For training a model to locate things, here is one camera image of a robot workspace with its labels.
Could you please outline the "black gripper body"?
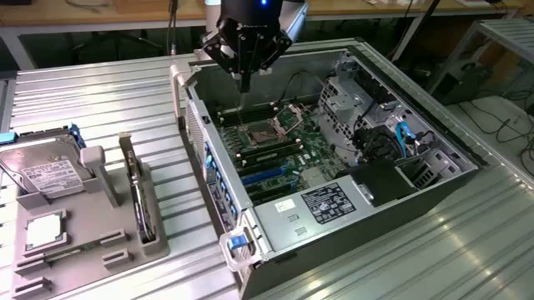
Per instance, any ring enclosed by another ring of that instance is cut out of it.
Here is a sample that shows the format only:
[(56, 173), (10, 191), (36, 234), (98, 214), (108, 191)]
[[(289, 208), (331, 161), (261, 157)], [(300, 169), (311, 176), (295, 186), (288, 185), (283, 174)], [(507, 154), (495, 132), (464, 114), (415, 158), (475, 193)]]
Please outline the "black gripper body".
[(244, 52), (252, 48), (257, 33), (266, 34), (269, 38), (284, 31), (279, 22), (281, 6), (281, 1), (221, 1), (217, 31), (240, 60), (244, 60)]

